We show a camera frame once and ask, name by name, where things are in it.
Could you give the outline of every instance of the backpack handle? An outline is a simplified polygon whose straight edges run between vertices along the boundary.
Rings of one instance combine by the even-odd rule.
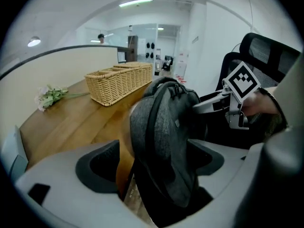
[[[177,80],[171,77],[160,77],[154,81],[152,81],[152,83],[149,85],[149,87],[145,90],[144,94],[143,94],[143,98],[154,95],[155,92],[157,91],[157,87],[160,84],[164,84],[166,82],[176,82]]]

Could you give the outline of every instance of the ceiling light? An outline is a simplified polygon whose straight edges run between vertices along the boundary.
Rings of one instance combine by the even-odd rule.
[[[135,1],[131,1],[131,2],[125,2],[119,5],[119,7],[125,7],[125,6],[129,6],[132,4],[138,4],[138,3],[143,3],[143,2],[151,2],[153,0],[135,0]]]
[[[38,36],[33,36],[29,42],[28,42],[28,47],[34,47],[38,45],[41,42],[40,38]]]

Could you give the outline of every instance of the wicker basket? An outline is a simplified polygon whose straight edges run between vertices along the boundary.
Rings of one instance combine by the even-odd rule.
[[[152,81],[152,65],[129,63],[115,65],[85,75],[91,98],[104,106],[111,106],[128,94]]]

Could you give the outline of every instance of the wooden counter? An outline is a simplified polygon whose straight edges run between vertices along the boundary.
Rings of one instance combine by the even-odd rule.
[[[146,87],[110,107],[104,107],[93,101],[90,95],[85,95],[62,99],[45,112],[35,111],[20,127],[28,168],[58,152],[119,139],[120,162],[116,183],[123,193],[134,161],[123,139],[128,131],[126,125],[123,127],[123,122],[131,106],[141,99]],[[85,80],[69,87],[69,92],[88,92]]]

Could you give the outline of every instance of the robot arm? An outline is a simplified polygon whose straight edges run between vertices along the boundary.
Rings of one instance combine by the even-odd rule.
[[[232,129],[248,130],[246,116],[241,111],[243,102],[259,88],[260,83],[244,62],[224,78],[223,89],[203,97],[193,106],[196,114],[225,112],[225,118]]]

